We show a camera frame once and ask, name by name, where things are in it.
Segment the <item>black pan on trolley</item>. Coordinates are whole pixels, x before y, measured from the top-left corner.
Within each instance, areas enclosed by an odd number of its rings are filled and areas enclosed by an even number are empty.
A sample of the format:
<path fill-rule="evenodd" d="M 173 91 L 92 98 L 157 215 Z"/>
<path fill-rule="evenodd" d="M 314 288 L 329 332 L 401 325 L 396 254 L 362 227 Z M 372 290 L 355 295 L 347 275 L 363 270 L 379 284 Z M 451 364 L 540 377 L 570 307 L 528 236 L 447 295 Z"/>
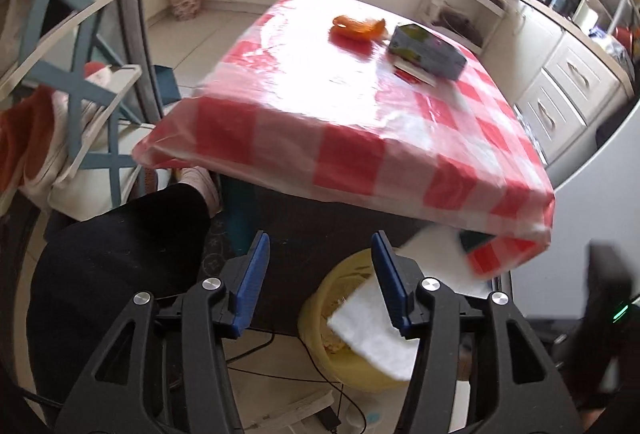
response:
<path fill-rule="evenodd" d="M 484 38 L 480 34 L 480 31 L 472 24 L 467 16 L 464 16 L 461 12 L 449 8 L 443 8 L 436 20 L 437 27 L 446 28 L 457 35 L 466 38 L 472 44 L 482 47 Z"/>

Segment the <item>red wrapper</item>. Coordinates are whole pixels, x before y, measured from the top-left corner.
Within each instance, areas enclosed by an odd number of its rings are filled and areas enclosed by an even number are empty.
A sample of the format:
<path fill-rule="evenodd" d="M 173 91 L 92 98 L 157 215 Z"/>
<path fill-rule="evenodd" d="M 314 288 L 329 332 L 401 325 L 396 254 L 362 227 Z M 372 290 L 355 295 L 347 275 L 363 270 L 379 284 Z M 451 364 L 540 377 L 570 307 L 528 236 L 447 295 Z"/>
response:
<path fill-rule="evenodd" d="M 405 76 L 410 76 L 410 78 L 414 79 L 416 82 L 421 82 L 431 86 L 437 85 L 437 80 L 434 76 L 403 60 L 396 60 L 394 62 L 394 68 Z"/>

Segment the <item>orange peel piece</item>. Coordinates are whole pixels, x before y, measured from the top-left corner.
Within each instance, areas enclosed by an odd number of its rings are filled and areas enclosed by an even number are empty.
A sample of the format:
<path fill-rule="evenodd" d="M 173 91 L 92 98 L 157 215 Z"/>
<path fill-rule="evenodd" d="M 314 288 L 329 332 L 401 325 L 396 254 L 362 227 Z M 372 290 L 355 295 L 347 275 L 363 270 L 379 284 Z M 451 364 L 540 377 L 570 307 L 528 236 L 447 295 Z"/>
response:
<path fill-rule="evenodd" d="M 330 33 L 358 42 L 381 41 L 387 36 L 384 19 L 358 20 L 344 15 L 333 19 Z"/>

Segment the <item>blue white shoe rack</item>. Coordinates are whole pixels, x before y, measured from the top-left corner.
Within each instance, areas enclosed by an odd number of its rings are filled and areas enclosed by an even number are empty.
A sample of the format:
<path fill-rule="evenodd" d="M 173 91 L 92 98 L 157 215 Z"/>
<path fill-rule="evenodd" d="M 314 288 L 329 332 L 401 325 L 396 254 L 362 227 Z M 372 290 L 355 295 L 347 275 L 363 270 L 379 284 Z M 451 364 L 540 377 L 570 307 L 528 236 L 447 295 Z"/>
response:
<path fill-rule="evenodd" d="M 162 118 L 142 0 L 1 0 L 1 103 L 50 87 L 47 160 L 10 181 L 36 206 L 88 220 L 143 185 L 132 153 Z"/>

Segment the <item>white paper sheet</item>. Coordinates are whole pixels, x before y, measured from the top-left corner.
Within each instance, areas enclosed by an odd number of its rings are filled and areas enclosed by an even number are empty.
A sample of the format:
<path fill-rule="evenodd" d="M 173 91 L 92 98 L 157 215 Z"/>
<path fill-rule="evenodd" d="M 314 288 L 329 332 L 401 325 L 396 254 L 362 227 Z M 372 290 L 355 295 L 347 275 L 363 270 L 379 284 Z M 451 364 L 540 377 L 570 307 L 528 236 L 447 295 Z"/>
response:
<path fill-rule="evenodd" d="M 452 292 L 487 298 L 490 283 L 472 271 L 456 228 L 431 224 L 393 251 L 378 232 L 372 240 L 371 262 L 393 327 L 406 340 L 416 340 L 422 322 L 420 283 L 435 278 Z"/>

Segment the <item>juice carton box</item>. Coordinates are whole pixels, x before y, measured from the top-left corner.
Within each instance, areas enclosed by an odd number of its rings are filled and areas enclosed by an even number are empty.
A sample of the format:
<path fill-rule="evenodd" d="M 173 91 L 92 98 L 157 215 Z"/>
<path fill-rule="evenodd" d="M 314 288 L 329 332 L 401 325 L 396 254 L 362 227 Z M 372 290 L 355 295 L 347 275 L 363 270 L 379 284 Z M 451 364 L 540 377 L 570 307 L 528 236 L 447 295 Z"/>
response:
<path fill-rule="evenodd" d="M 418 24 L 397 26 L 388 51 L 432 76 L 457 81 L 466 66 L 466 58 L 456 46 Z"/>

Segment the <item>blue dustpan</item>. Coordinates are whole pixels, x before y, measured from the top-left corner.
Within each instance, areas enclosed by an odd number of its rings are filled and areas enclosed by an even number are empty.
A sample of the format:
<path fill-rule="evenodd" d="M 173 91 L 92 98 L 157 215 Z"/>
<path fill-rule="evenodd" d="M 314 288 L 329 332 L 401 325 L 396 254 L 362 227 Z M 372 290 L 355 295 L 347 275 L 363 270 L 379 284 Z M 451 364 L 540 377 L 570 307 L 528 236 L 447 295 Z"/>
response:
<path fill-rule="evenodd" d="M 167 66 L 161 66 L 160 64 L 154 64 L 153 68 L 162 106 L 166 107 L 178 102 L 181 99 L 181 94 L 178 89 L 174 70 Z"/>

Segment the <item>orange slippers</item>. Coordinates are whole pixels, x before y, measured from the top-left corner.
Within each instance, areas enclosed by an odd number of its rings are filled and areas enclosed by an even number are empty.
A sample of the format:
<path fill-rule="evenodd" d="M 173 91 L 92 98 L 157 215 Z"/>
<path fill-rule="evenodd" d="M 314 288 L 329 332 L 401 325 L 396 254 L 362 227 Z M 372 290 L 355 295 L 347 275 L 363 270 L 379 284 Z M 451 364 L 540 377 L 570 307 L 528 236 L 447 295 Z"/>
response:
<path fill-rule="evenodd" d="M 1 113 L 1 193 L 21 191 L 47 209 L 53 182 L 67 160 L 68 97 L 40 85 Z"/>

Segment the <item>yellow trash bucket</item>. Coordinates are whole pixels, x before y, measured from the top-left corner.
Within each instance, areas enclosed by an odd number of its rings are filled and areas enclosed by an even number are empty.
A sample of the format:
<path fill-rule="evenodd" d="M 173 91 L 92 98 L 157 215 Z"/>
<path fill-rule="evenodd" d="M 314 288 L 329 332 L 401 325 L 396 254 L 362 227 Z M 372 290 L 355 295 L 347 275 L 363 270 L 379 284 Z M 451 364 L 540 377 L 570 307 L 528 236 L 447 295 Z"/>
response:
<path fill-rule="evenodd" d="M 411 379 L 418 342 L 393 327 L 366 249 L 338 263 L 305 302 L 298 333 L 330 377 L 379 393 Z"/>

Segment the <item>red white checkered tablecloth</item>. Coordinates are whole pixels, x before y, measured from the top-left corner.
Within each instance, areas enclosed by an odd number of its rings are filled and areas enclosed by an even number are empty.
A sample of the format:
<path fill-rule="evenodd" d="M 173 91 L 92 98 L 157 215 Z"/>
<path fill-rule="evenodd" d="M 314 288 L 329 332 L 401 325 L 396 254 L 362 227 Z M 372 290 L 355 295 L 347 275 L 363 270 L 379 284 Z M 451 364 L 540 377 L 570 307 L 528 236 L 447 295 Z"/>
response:
<path fill-rule="evenodd" d="M 397 71 L 383 44 L 330 29 L 338 16 L 402 24 L 356 0 L 277 0 L 132 155 L 203 168 L 323 202 L 489 236 L 469 256 L 491 277 L 548 248 L 544 166 L 480 62 L 457 81 Z"/>

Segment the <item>white kitchen trolley shelf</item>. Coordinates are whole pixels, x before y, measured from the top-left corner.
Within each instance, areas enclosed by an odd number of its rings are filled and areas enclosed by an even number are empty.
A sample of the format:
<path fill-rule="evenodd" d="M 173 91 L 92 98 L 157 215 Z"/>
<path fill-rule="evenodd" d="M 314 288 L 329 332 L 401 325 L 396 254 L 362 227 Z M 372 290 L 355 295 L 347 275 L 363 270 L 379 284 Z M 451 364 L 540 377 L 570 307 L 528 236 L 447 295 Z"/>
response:
<path fill-rule="evenodd" d="M 484 38 L 483 46 L 478 47 L 446 28 L 437 27 L 435 20 L 443 8 L 449 8 L 467 16 Z M 506 16 L 506 6 L 501 0 L 422 0 L 418 14 L 427 27 L 446 35 L 447 38 L 472 50 L 477 57 L 480 57 Z"/>

